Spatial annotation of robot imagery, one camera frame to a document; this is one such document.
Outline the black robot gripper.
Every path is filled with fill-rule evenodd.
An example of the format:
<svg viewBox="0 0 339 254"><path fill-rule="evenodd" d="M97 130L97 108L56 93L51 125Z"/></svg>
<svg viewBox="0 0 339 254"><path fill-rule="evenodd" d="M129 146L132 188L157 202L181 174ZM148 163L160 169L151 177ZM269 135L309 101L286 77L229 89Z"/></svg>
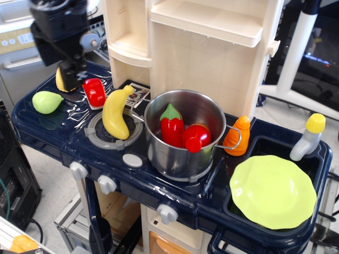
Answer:
<svg viewBox="0 0 339 254"><path fill-rule="evenodd" d="M71 92L87 79L80 38L87 32L87 1L29 1L35 45L46 66L59 64L64 89Z"/></svg>

